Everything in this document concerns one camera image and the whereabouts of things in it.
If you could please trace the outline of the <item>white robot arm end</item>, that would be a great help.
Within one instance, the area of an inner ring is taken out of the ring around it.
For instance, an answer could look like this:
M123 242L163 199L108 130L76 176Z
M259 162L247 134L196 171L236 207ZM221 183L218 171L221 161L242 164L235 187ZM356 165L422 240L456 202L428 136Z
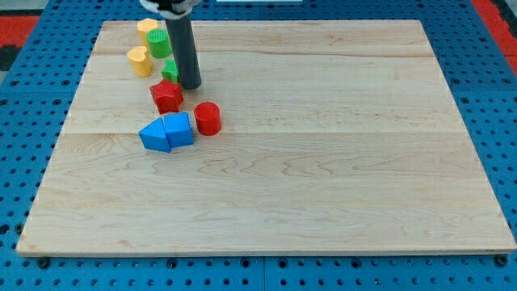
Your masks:
M189 15L201 0L140 0L148 11L159 14L164 19L181 19Z

